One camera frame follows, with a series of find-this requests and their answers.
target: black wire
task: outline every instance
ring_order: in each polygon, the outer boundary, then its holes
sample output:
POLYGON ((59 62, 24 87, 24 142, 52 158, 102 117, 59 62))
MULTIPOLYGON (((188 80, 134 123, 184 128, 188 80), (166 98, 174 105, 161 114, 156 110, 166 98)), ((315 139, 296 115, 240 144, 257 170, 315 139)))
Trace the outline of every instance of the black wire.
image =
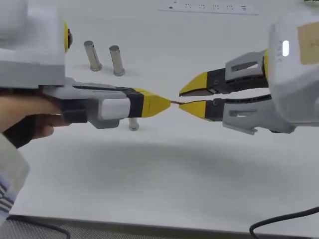
POLYGON ((258 223, 253 224, 249 228, 249 233, 253 238, 260 239, 260 237, 256 236, 256 234, 254 233, 254 229, 256 229, 258 227, 262 227, 262 226, 265 226, 265 225, 268 225, 271 223, 277 223, 277 222, 286 221, 286 220, 290 220, 290 219, 302 218, 302 217, 310 216, 310 215, 316 214, 316 213, 319 213, 319 207, 311 208, 309 210, 298 212, 298 213, 291 213, 291 214, 286 214, 286 215, 282 215, 282 216, 278 216, 278 217, 274 217, 274 218, 269 218, 267 220, 260 221, 258 223))
POLYGON ((30 225, 35 225, 35 226, 39 226, 39 227, 51 229, 51 230, 60 232, 60 233, 62 233, 62 234, 65 234, 66 239, 71 239, 71 234, 70 234, 70 232, 68 232, 67 230, 62 229, 62 228, 57 227, 57 226, 54 226, 54 225, 51 225, 51 224, 40 223, 40 222, 37 222, 37 221, 32 220, 32 219, 30 219, 30 218, 28 218, 28 217, 25 217, 25 216, 11 215, 11 216, 9 216, 6 220, 7 220, 7 221, 22 222, 22 223, 27 223, 27 224, 30 224, 30 225))

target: brown label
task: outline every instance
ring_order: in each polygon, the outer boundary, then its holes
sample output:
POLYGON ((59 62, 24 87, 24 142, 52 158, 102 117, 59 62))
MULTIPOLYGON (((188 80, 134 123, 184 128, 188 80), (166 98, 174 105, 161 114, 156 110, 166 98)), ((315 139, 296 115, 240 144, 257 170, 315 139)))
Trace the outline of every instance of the brown label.
POLYGON ((319 22, 298 27, 298 40, 301 64, 319 63, 319 22))

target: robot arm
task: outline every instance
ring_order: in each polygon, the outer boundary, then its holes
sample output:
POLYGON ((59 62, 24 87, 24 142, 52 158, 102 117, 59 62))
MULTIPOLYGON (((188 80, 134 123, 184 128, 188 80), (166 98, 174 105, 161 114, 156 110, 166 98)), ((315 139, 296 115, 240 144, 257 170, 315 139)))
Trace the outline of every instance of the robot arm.
POLYGON ((249 134, 257 127, 292 133, 300 125, 318 126, 318 32, 317 16, 307 12, 284 16, 271 28, 267 51, 249 52, 223 69, 202 73, 179 92, 186 97, 269 88, 269 95, 195 101, 179 107, 249 134))
POLYGON ((66 77, 64 57, 73 37, 58 10, 28 9, 27 0, 0 0, 0 5, 0 88, 26 94, 41 89, 59 101, 67 122, 89 121, 96 128, 152 117, 170 106, 170 100, 143 89, 66 77))

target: metal cylinder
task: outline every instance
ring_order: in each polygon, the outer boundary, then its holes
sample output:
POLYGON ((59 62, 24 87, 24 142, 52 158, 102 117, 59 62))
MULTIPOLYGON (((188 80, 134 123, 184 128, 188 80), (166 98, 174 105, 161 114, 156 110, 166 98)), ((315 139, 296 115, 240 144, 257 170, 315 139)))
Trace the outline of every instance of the metal cylinder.
POLYGON ((84 42, 84 48, 91 64, 91 71, 101 70, 102 64, 100 63, 98 55, 96 54, 93 41, 84 42))
POLYGON ((116 76, 122 76, 125 74, 123 63, 120 54, 120 48, 116 45, 110 47, 110 54, 113 62, 113 73, 116 76))
POLYGON ((129 129, 131 131, 136 131, 140 127, 137 118, 129 118, 129 129))

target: yellow accent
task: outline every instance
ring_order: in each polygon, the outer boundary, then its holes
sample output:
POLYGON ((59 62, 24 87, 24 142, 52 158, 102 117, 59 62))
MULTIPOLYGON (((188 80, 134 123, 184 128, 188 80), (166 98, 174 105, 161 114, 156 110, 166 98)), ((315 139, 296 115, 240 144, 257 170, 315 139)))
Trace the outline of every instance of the yellow accent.
POLYGON ((68 25, 64 22, 64 52, 68 51, 68 25))
POLYGON ((193 116, 205 119, 206 101, 194 101, 179 105, 179 108, 193 116))
POLYGON ((265 57, 264 57, 264 70, 265 70, 266 79, 268 80, 268 51, 265 52, 265 57))
POLYGON ((134 90, 144 95, 142 118, 155 116, 170 107, 170 100, 168 99, 144 89, 134 88, 134 90))
POLYGON ((187 93, 189 91, 205 89, 207 87, 207 72, 201 73, 193 78, 183 89, 180 90, 179 94, 187 93))

